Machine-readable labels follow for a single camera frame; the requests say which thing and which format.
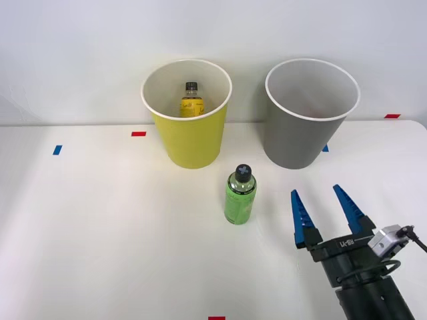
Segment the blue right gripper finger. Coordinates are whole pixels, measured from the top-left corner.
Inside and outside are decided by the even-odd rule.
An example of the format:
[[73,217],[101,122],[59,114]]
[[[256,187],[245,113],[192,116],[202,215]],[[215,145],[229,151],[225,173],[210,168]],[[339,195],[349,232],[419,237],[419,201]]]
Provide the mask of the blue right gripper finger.
[[353,235],[372,235],[376,226],[365,215],[351,197],[338,185],[333,186],[333,190],[340,202],[344,215],[346,216],[348,227]]
[[298,249],[310,248],[323,241],[319,230],[310,218],[297,190],[291,192],[294,241]]

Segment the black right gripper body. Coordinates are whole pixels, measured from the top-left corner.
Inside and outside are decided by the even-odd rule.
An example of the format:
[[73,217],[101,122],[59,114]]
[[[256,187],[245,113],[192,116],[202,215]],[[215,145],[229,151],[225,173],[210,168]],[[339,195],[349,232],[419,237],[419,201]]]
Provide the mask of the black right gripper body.
[[332,287],[354,287],[381,280],[397,270],[397,261],[378,257],[368,245],[373,235],[338,237],[308,247]]

